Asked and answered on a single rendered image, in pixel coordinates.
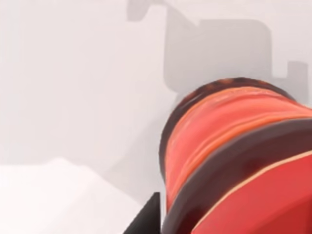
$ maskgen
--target red surface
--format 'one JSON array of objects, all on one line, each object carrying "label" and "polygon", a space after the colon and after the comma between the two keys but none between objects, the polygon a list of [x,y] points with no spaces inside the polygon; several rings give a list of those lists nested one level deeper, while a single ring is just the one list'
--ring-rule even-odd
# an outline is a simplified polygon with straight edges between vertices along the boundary
[{"label": "red surface", "polygon": [[254,87],[228,89],[199,102],[181,118],[168,141],[167,209],[188,176],[213,150],[255,127],[301,117],[312,117],[312,110]]},{"label": "red surface", "polygon": [[312,233],[312,155],[261,174],[230,194],[192,234]]}]

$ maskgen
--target white surface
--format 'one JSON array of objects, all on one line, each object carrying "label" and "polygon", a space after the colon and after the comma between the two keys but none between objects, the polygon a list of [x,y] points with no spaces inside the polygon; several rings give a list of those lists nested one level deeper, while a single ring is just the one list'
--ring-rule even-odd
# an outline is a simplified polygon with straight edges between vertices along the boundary
[{"label": "white surface", "polygon": [[250,76],[311,103],[311,22],[309,0],[0,0],[0,233],[121,233],[185,92]]}]

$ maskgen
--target white tabletop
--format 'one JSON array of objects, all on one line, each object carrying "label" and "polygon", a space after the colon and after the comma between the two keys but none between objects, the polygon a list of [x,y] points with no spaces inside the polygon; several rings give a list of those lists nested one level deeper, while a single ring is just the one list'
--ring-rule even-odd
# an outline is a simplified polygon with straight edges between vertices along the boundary
[{"label": "white tabletop", "polygon": [[309,0],[0,0],[0,233],[118,234],[166,118],[218,78],[311,104]]}]

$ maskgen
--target red and black object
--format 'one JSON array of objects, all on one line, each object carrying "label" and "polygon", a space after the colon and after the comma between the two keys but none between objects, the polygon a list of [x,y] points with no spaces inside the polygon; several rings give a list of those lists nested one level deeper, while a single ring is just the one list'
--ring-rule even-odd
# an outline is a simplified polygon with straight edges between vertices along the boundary
[{"label": "red and black object", "polygon": [[312,232],[311,150],[312,110],[285,91],[249,78],[201,86],[162,133],[161,233]]}]

